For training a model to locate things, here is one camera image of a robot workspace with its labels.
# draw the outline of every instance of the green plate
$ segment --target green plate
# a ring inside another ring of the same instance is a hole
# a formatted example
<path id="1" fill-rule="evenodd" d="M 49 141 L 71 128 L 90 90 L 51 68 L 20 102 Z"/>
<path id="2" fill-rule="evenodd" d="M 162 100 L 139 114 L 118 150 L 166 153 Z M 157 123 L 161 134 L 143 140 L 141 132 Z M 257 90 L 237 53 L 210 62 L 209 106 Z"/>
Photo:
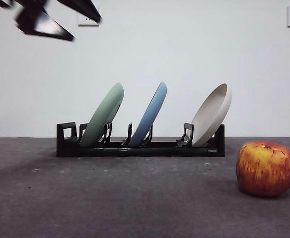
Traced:
<path id="1" fill-rule="evenodd" d="M 93 146 L 100 140 L 104 134 L 104 125 L 112 122 L 120 108 L 123 97 L 123 86 L 120 83 L 115 84 L 93 114 L 84 131 L 80 146 Z"/>

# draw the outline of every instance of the dish rack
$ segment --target dish rack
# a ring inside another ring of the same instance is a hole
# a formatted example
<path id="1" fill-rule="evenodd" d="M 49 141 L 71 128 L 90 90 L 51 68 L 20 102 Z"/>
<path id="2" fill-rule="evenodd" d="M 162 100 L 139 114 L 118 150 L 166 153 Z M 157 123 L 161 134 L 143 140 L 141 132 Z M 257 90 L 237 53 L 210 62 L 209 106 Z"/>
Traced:
<path id="1" fill-rule="evenodd" d="M 139 147 L 128 147 L 132 136 L 132 123 L 128 125 L 128 137 L 124 140 L 111 138 L 112 123 L 104 125 L 103 138 L 92 147 L 79 145 L 83 131 L 88 123 L 79 127 L 79 138 L 76 133 L 75 122 L 57 124 L 57 157 L 126 157 L 126 156 L 153 156 L 153 157 L 224 157 L 224 124 L 220 125 L 214 137 L 203 147 L 192 147 L 194 125 L 184 123 L 184 134 L 180 139 L 165 138 L 160 141 L 153 139 L 153 126 L 148 136 Z M 64 129 L 71 128 L 71 136 L 65 138 Z"/>

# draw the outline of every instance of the white bowl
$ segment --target white bowl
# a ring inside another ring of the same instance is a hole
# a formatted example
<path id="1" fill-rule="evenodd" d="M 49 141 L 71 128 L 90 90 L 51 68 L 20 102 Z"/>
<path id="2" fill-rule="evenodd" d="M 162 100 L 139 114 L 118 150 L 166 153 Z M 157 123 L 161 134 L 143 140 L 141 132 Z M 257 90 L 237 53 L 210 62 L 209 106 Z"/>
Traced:
<path id="1" fill-rule="evenodd" d="M 191 124 L 194 125 L 193 147 L 203 146 L 223 122 L 231 104 L 231 91 L 227 84 L 218 86 L 198 109 Z"/>

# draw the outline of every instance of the red apple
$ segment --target red apple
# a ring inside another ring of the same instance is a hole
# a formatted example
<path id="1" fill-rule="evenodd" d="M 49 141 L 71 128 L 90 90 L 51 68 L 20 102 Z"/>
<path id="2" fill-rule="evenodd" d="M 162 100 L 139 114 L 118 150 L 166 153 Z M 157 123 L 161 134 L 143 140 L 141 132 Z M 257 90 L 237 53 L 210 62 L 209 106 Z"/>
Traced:
<path id="1" fill-rule="evenodd" d="M 246 191 L 276 196 L 290 188 L 290 149 L 276 143 L 253 141 L 239 151 L 236 177 Z"/>

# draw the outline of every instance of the gray carpet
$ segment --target gray carpet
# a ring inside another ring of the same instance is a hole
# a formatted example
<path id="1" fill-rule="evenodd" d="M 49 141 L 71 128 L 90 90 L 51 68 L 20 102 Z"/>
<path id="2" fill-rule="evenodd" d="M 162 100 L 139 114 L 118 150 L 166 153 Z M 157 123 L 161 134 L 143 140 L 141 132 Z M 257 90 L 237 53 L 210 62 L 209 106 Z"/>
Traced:
<path id="1" fill-rule="evenodd" d="M 0 238 L 290 238 L 290 190 L 237 187 L 249 140 L 225 158 L 56 158 L 55 139 L 0 139 Z"/>

